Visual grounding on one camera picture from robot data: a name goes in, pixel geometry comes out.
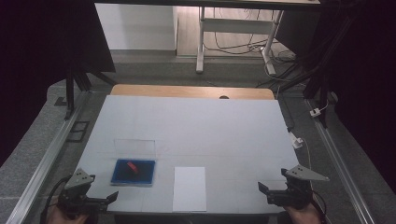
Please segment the person's right hand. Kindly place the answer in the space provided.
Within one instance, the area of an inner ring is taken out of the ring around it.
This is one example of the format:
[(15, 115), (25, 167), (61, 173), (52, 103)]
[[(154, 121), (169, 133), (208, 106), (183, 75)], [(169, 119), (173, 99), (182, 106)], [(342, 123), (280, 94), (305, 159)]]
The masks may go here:
[(320, 214), (312, 203), (303, 209), (295, 209), (291, 206), (285, 206), (293, 224), (321, 224)]

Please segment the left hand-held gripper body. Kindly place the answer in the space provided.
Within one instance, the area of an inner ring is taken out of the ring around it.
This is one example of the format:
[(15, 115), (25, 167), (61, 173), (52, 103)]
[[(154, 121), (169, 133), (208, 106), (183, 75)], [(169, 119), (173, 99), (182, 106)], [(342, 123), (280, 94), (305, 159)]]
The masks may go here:
[(93, 215), (93, 206), (103, 199), (89, 198), (87, 192), (95, 179), (78, 168), (66, 182), (58, 198), (57, 206), (67, 215)]

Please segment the black metal stand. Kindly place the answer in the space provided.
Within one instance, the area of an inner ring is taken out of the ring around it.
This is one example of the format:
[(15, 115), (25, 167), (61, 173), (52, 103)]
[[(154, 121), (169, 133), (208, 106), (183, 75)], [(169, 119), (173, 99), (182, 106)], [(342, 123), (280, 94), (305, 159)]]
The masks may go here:
[(342, 12), (340, 15), (331, 16), (330, 14), (323, 16), (319, 20), (318, 29), (323, 32), (319, 43), (312, 48), (305, 56), (297, 59), (291, 69), (284, 72), (287, 76), (291, 71), (302, 67), (302, 73), (289, 81), (275, 81), (273, 85), (278, 84), (280, 92), (286, 91), (297, 84), (308, 81), (307, 86), (303, 90), (305, 99), (313, 98), (319, 93), (319, 122), (327, 127), (326, 112), (328, 106), (329, 80), (332, 69), (331, 62), (335, 60), (335, 52), (339, 50), (340, 44), (345, 38), (351, 24), (356, 19), (351, 13)]
[(66, 114), (64, 119), (68, 120), (72, 117), (75, 111), (75, 96), (74, 84), (77, 84), (81, 91), (89, 91), (91, 89), (91, 82), (88, 74), (101, 79), (110, 86), (117, 85), (117, 82), (110, 77), (107, 77), (103, 72), (95, 69), (88, 63), (71, 63), (66, 73)]

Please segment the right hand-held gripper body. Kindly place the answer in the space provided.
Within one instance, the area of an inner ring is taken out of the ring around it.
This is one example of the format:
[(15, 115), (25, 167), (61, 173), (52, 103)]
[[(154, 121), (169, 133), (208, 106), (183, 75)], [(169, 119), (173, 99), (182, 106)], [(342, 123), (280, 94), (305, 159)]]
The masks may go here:
[(286, 190), (276, 196), (277, 206), (291, 206), (295, 209), (306, 207), (313, 200), (312, 181), (329, 181), (330, 178), (312, 171), (300, 164), (291, 169), (282, 168), (281, 174), (286, 177)]

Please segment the white paper sheet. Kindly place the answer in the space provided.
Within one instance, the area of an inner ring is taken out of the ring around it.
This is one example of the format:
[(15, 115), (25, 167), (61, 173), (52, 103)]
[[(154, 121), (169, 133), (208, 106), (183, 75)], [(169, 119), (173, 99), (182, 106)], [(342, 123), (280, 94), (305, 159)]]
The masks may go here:
[(205, 167), (175, 168), (173, 211), (206, 211)]

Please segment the dark curtain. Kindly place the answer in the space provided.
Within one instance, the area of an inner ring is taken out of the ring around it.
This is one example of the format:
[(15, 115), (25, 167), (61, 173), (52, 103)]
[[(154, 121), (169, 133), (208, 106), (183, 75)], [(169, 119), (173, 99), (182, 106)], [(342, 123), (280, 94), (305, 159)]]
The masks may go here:
[(305, 56), (322, 38), (321, 17), (351, 13), (331, 62), (335, 113), (396, 193), (396, 0), (319, 0), (314, 10), (287, 10), (277, 38)]
[(71, 70), (113, 72), (95, 0), (0, 0), (0, 166)]

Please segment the white desk frame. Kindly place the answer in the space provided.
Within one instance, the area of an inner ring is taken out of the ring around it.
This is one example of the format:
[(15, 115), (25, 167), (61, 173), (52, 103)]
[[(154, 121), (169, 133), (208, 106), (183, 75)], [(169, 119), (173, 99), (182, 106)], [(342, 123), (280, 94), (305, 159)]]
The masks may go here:
[(199, 42), (196, 60), (196, 73), (204, 72), (204, 36), (205, 33), (267, 35), (268, 39), (259, 53), (264, 60), (264, 66), (269, 75), (274, 75), (276, 70), (270, 58), (270, 50), (274, 42), (278, 25), (280, 24), (283, 10), (276, 10), (275, 17), (269, 21), (250, 21), (238, 19), (207, 18), (205, 7), (199, 7)]

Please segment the person's left hand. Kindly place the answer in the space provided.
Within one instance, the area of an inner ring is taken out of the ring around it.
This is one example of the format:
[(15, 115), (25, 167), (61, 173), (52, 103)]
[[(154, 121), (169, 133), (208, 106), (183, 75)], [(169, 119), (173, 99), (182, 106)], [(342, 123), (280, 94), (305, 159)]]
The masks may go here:
[(85, 224), (88, 218), (89, 215), (79, 215), (72, 219), (54, 205), (49, 210), (46, 218), (46, 224)]

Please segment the aluminium floor rail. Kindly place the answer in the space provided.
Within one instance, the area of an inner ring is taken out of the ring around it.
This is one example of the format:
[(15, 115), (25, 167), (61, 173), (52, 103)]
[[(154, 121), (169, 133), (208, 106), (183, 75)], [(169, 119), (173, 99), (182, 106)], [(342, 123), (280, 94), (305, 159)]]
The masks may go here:
[(366, 161), (359, 144), (337, 117), (330, 115), (327, 127), (313, 118), (324, 155), (331, 162), (333, 180), (323, 196), (330, 224), (376, 224), (359, 186), (360, 165)]
[(49, 146), (45, 150), (40, 163), (32, 173), (26, 188), (19, 197), (18, 202), (16, 203), (5, 224), (22, 224), (22, 222), (26, 219), (37, 197), (37, 194), (39, 193), (50, 172), (53, 163), (61, 152), (67, 135), (70, 133), (88, 98), (89, 93), (87, 91), (82, 91), (77, 97), (75, 111), (72, 113), (71, 117), (69, 119), (62, 119), (62, 125), (49, 143)]

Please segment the blue ink pad box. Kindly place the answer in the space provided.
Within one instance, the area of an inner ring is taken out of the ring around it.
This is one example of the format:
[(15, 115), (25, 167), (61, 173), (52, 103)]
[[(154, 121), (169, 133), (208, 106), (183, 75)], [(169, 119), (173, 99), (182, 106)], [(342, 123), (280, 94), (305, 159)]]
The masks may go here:
[[(153, 185), (156, 167), (156, 146), (154, 140), (115, 139), (116, 163), (111, 177), (112, 185), (142, 186)], [(138, 174), (127, 165), (131, 161)]]

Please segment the black floor bracket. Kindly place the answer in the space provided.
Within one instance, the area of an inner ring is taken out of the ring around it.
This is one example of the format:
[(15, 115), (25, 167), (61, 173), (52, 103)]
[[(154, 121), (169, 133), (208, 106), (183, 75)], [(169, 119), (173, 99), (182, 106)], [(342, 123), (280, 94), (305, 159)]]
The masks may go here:
[(76, 121), (66, 138), (67, 142), (81, 143), (88, 131), (90, 123), (88, 121)]

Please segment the small white plug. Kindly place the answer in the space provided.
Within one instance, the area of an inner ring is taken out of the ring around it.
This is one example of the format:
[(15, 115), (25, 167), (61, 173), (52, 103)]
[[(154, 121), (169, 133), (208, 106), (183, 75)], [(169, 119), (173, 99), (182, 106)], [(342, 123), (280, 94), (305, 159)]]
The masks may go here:
[(318, 117), (318, 116), (321, 114), (321, 112), (324, 111), (327, 107), (328, 107), (328, 106), (325, 105), (325, 106), (322, 107), (322, 108), (314, 108), (314, 109), (312, 109), (312, 110), (310, 111), (310, 116), (311, 116), (312, 118)]

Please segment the white table cover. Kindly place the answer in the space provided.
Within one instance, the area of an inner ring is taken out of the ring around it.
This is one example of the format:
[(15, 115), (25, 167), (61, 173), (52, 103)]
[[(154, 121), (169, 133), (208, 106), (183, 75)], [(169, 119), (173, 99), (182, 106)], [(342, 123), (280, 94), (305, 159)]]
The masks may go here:
[[(116, 186), (115, 139), (154, 140), (151, 187)], [(279, 212), (258, 183), (284, 189), (282, 168), (298, 160), (275, 100), (109, 95), (78, 163), (95, 180), (89, 196), (118, 192), (115, 213), (256, 215)], [(174, 212), (176, 167), (205, 167), (206, 211)]]

